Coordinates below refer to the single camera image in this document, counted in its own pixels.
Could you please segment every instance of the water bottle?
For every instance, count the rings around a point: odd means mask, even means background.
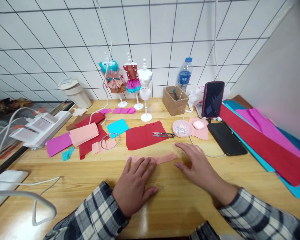
[[[191,73],[192,73],[192,58],[186,58],[183,66],[180,68],[180,72],[178,75],[178,86],[186,92],[187,85],[189,84]]]

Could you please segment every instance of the plaid shirt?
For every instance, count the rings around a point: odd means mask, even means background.
[[[79,207],[57,223],[44,239],[115,239],[128,225],[112,189],[102,182]],[[231,204],[218,209],[245,239],[300,239],[300,220],[261,201],[241,188]],[[190,239],[217,240],[209,222],[199,226]]]

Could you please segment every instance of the cardboard box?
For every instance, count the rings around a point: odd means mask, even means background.
[[[171,116],[184,114],[189,97],[177,85],[163,88],[163,104]]]

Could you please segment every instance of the person's left hand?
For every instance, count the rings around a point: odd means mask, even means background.
[[[138,212],[158,192],[158,189],[154,187],[144,189],[156,168],[156,163],[151,163],[147,169],[150,160],[151,158],[140,158],[130,169],[131,158],[129,158],[118,183],[112,191],[114,200],[127,218]]]

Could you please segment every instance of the white tile wall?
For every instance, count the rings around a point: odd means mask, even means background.
[[[176,83],[193,58],[190,88],[217,80],[213,0],[99,0],[111,33],[111,57],[127,53],[153,71],[153,97]],[[220,80],[232,87],[297,0],[222,0],[217,9],[216,55]],[[110,37],[93,0],[0,1],[0,98],[62,101],[58,84],[76,78],[91,99],[105,99],[98,63]],[[109,94],[110,99],[118,95]],[[124,93],[123,98],[134,98]]]

